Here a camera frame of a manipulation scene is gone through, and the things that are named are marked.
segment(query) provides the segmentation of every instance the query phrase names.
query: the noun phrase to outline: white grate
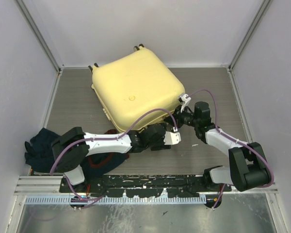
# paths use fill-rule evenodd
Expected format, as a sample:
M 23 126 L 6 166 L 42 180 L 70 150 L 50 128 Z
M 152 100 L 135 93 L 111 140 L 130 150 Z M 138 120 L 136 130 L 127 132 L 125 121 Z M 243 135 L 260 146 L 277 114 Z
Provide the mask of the white grate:
M 62 205 L 74 204 L 84 205 L 84 202 L 71 202 L 73 195 L 43 195 L 43 196 L 27 196 L 26 205 Z M 206 204 L 206 195 L 199 195 L 198 198 L 168 198 L 166 195 L 154 198 L 139 198 L 139 197 L 122 197 L 109 198 L 104 197 L 99 200 L 96 205 L 114 205 L 114 204 Z

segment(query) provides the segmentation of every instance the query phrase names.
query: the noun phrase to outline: white wall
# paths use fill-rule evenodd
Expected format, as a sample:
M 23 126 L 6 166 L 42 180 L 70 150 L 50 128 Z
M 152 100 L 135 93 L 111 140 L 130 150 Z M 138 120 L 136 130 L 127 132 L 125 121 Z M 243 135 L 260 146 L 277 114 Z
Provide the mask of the white wall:
M 38 133 L 56 71 L 13 0 L 0 1 L 0 233 L 8 221 L 24 142 Z
M 105 64 L 143 43 L 168 66 L 229 65 L 262 0 L 24 0 L 56 60 Z
M 274 0 L 234 69 L 291 226 L 291 0 Z

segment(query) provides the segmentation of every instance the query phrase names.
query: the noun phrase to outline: suitcase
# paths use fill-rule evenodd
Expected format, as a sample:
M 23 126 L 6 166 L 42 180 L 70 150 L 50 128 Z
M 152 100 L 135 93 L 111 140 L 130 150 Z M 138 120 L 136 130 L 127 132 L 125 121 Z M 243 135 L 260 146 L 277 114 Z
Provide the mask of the suitcase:
M 142 44 L 135 52 L 117 61 L 92 69 L 95 90 L 107 118 L 119 132 L 125 132 L 140 116 L 155 109 L 173 112 L 185 93 L 182 83 L 162 61 Z M 162 122 L 168 114 L 150 113 L 133 130 Z

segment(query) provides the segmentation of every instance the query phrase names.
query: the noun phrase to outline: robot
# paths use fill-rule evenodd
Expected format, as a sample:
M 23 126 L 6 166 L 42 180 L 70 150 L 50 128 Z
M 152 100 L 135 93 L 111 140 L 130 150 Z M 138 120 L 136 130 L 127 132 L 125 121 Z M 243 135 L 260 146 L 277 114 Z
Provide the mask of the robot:
M 166 117 L 163 123 L 148 125 L 141 131 L 130 130 L 119 134 L 92 134 L 83 132 L 81 127 L 72 128 L 52 143 L 54 159 L 58 162 L 55 164 L 56 171 L 64 173 L 72 185 L 78 185 L 85 181 L 80 163 L 86 156 L 105 152 L 140 153 L 148 148 L 170 149 L 172 145 L 181 142 L 177 128 L 186 125 L 194 128 L 199 140 L 216 147 L 229 159 L 229 167 L 216 166 L 205 169 L 205 187 L 211 189 L 213 185 L 224 183 L 235 186 L 239 191 L 245 191 L 271 185 L 271 172 L 259 143 L 239 141 L 224 133 L 211 122 L 208 103 L 197 102 L 192 111 L 188 107 L 191 98 L 187 94 L 181 94 L 178 100 L 179 106 L 172 114 L 177 127 L 173 127 L 171 132 L 167 130 L 168 124 L 173 122 L 170 116 Z

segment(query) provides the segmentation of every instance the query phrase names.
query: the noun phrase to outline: wooden floor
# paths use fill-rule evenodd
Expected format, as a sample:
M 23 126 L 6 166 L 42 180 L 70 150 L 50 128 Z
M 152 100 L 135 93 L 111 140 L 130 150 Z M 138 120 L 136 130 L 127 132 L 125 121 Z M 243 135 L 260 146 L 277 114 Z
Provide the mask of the wooden floor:
M 183 83 L 186 93 L 201 88 L 209 89 L 216 97 L 218 125 L 232 136 L 245 141 L 244 130 L 234 93 L 225 68 L 172 68 Z M 104 133 L 114 126 L 106 118 L 102 106 L 91 89 L 89 69 L 65 69 L 60 78 L 48 129 L 64 134 L 75 126 L 89 133 Z M 207 92 L 192 97 L 191 107 L 197 101 L 210 104 L 214 119 L 214 105 Z M 110 174 L 202 174 L 204 169 L 225 165 L 228 158 L 217 149 L 199 141 L 193 128 L 180 129 L 182 141 L 171 150 L 131 154 L 130 158 Z

